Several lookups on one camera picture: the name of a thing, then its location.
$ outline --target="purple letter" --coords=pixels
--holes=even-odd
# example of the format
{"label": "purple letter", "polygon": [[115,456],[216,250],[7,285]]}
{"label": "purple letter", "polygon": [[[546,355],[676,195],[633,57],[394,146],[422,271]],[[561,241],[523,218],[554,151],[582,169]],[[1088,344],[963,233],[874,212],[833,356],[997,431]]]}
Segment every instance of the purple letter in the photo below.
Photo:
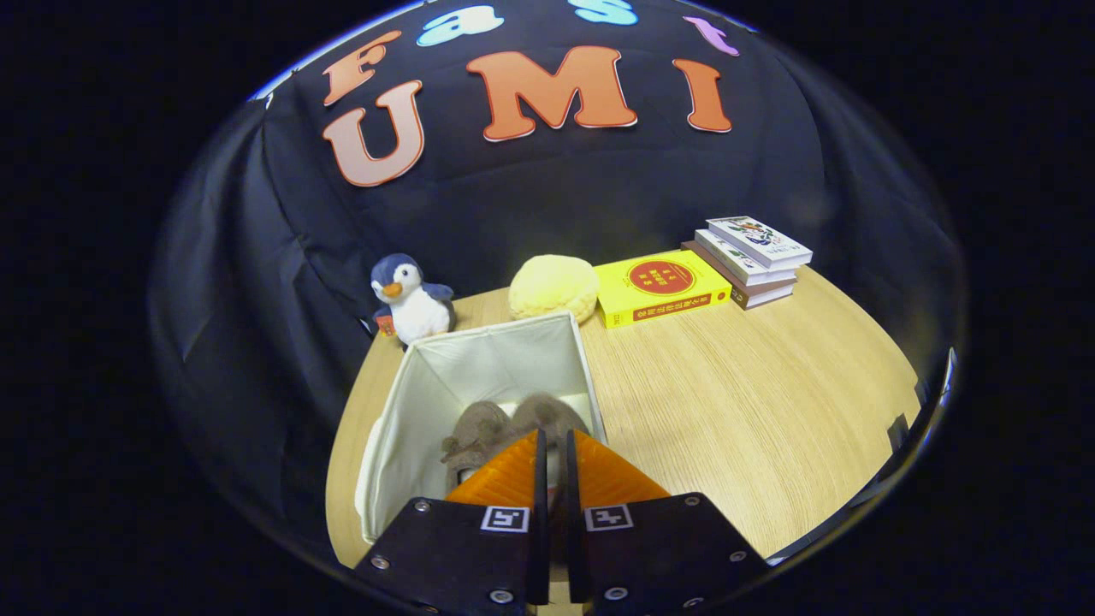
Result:
{"label": "purple letter", "polygon": [[726,36],[726,34],[722,30],[718,30],[707,23],[707,20],[703,18],[684,18],[684,21],[695,24],[695,27],[700,31],[700,34],[707,39],[707,43],[711,43],[719,51],[731,56],[740,55],[737,49],[723,42],[723,37]]}

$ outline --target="book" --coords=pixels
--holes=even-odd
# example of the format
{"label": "book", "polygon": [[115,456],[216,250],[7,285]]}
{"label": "book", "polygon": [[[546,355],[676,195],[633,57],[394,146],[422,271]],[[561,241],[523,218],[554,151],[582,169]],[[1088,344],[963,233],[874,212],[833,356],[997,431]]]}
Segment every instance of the book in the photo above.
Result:
{"label": "book", "polygon": [[707,228],[769,269],[792,269],[814,256],[810,248],[749,216],[711,218]]}
{"label": "book", "polygon": [[797,278],[791,278],[747,287],[734,275],[734,271],[729,267],[719,261],[714,254],[705,249],[700,242],[695,240],[687,241],[681,243],[681,247],[699,254],[701,258],[706,260],[708,265],[714,267],[716,271],[730,282],[733,287],[730,289],[730,299],[740,305],[744,311],[791,294],[797,281]]}
{"label": "book", "polygon": [[730,300],[730,282],[688,249],[606,263],[593,270],[600,279],[597,313],[609,329]]}
{"label": "book", "polygon": [[795,279],[794,269],[772,270],[768,267],[762,267],[760,263],[750,258],[748,254],[706,229],[696,229],[695,241],[705,247],[708,253],[718,258],[723,265],[726,265],[734,271],[735,277],[740,282],[739,286]]}

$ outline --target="black fabric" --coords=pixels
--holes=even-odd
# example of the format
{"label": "black fabric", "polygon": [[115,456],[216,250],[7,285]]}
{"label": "black fabric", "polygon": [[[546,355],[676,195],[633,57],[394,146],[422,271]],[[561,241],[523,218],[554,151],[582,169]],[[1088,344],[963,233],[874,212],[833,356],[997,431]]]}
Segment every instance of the black fabric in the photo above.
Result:
{"label": "black fabric", "polygon": [[[685,4],[635,1],[634,26],[595,24],[565,2],[492,3],[506,23],[435,47],[428,4],[331,50],[249,102],[214,138],[163,228],[150,283],[152,336],[180,428],[210,475],[254,515],[323,544],[325,457],[380,306],[373,263],[405,252],[457,297],[509,283],[541,253],[595,264],[671,249],[704,218],[746,212],[815,249],[812,266],[898,342],[922,376],[953,338],[957,247],[930,183],[868,109],[789,51]],[[684,15],[740,50],[718,51]],[[565,23],[565,27],[544,24]],[[390,30],[376,75],[331,107],[323,71]],[[519,50],[554,72],[566,51],[622,54],[638,124],[573,119],[492,143],[473,58]],[[691,128],[670,60],[716,67],[728,133]],[[346,182],[321,137],[355,107],[370,152],[394,146],[376,97],[405,81],[425,132],[418,162],[379,187]]]}

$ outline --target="red circle label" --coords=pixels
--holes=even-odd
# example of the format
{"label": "red circle label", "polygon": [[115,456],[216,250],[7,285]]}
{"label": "red circle label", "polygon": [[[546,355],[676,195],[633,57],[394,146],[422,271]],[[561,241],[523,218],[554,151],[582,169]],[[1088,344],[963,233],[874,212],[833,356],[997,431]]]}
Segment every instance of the red circle label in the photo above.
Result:
{"label": "red circle label", "polygon": [[672,260],[643,260],[627,271],[635,288],[653,294],[676,294],[692,288],[691,269]]}

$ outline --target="felt letter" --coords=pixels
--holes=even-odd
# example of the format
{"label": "felt letter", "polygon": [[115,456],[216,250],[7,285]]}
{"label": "felt letter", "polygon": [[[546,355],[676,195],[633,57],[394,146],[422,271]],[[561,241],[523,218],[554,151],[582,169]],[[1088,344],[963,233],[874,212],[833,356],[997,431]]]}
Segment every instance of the felt letter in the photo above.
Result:
{"label": "felt letter", "polygon": [[723,37],[726,36],[726,33],[707,23],[707,20],[703,18],[684,18],[684,21],[692,22],[692,24],[695,25],[696,30],[700,31],[700,34],[702,34],[703,37],[707,39],[707,43],[711,43],[711,45],[714,48],[718,49],[724,54],[729,54],[731,56],[740,55],[738,54],[737,49],[730,47],[723,40]]}
{"label": "felt letter", "polygon": [[448,43],[461,34],[489,32],[506,21],[494,15],[492,7],[468,7],[446,13],[423,26],[426,32],[418,37],[420,47]]}
{"label": "felt letter", "polygon": [[688,123],[700,130],[728,132],[730,120],[723,114],[723,101],[715,85],[718,71],[692,60],[677,59],[673,60],[673,66],[684,73],[688,91],[692,95],[692,113],[688,116]]}
{"label": "felt letter", "polygon": [[612,23],[615,25],[633,25],[638,23],[638,15],[632,12],[631,4],[623,0],[566,0],[574,7],[579,7],[574,13],[587,22]]}
{"label": "felt letter", "polygon": [[608,47],[574,47],[555,74],[551,74],[519,51],[491,54],[468,62],[486,84],[491,124],[483,130],[488,141],[504,141],[531,135],[535,121],[521,113],[518,97],[532,107],[552,128],[566,121],[574,95],[580,94],[581,108],[574,119],[578,126],[604,128],[631,126],[638,116],[627,108],[620,89],[615,62],[620,51]]}
{"label": "felt letter", "polygon": [[395,40],[400,37],[400,34],[402,34],[400,31],[393,30],[328,66],[327,70],[323,71],[323,74],[326,74],[331,79],[331,91],[327,93],[327,97],[323,98],[323,104],[325,106],[335,104],[338,98],[342,98],[355,88],[371,79],[377,71],[371,68],[369,70],[361,69],[365,68],[365,65],[376,65],[382,60],[388,53],[388,49],[384,48],[384,43]]}
{"label": "felt letter", "polygon": [[343,177],[356,186],[378,186],[407,172],[422,156],[425,136],[415,93],[422,81],[407,81],[377,97],[378,107],[388,107],[395,128],[395,149],[384,158],[373,158],[365,144],[361,119],[365,109],[343,114],[323,130],[323,138],[334,148],[335,162]]}

